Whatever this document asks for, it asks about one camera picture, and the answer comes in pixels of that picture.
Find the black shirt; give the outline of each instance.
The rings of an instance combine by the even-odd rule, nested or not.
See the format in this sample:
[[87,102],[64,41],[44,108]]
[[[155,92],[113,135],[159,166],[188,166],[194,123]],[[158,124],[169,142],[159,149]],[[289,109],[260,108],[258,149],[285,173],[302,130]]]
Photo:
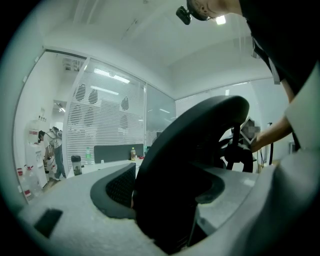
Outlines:
[[274,65],[280,81],[286,79],[294,95],[298,94],[319,57],[317,7],[313,1],[239,1],[259,46],[256,53],[270,70]]

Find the black rectangle object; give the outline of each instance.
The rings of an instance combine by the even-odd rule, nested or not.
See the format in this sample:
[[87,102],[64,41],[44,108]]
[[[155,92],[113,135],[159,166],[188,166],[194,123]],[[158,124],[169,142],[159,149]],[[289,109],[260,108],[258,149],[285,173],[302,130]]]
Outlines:
[[135,154],[137,156],[140,157],[144,155],[143,144],[95,146],[94,162],[96,164],[100,164],[101,160],[103,160],[105,163],[129,160],[131,157],[130,152],[132,148],[135,149]]
[[34,228],[46,238],[49,238],[62,213],[63,212],[61,210],[57,209],[46,210],[42,217],[34,225]]

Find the glass partition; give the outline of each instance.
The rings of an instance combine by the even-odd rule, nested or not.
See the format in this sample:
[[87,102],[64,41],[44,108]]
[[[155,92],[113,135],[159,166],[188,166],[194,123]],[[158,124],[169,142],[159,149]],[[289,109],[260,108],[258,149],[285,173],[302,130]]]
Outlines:
[[94,164],[95,146],[144,144],[145,82],[90,59],[74,87],[66,123],[66,159]]
[[146,93],[145,145],[151,146],[157,136],[176,118],[175,100],[153,86],[148,85]]

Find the person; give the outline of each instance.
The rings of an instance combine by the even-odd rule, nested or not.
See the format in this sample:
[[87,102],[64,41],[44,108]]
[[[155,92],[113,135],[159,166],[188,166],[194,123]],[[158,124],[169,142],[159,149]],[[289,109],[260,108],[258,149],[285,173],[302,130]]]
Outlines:
[[[290,0],[187,0],[190,14],[201,21],[228,13],[246,18],[254,52],[269,67],[276,84],[282,84],[289,103],[312,72],[317,60],[316,8]],[[254,153],[292,133],[284,116],[259,133],[251,144]],[[295,145],[299,142],[293,134]]]
[[52,131],[48,133],[44,131],[39,132],[39,139],[44,142],[45,154],[44,161],[47,162],[49,156],[49,146],[54,147],[54,157],[55,163],[57,166],[56,173],[54,174],[54,179],[56,181],[60,181],[60,176],[66,178],[65,167],[63,163],[63,155],[62,155],[62,139],[58,135],[59,130],[56,127],[52,128]]

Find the person standing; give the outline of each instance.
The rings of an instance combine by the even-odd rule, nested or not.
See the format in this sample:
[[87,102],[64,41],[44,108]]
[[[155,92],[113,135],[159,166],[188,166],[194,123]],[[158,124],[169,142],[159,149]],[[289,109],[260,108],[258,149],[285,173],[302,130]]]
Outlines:
[[52,128],[52,131],[48,133],[44,131],[39,132],[39,139],[43,141],[45,147],[44,161],[47,162],[49,156],[49,146],[53,146],[54,148],[54,157],[55,163],[57,166],[56,173],[54,174],[54,179],[56,181],[60,181],[60,176],[66,178],[65,167],[63,163],[63,155],[62,155],[62,138],[61,132],[56,127]]

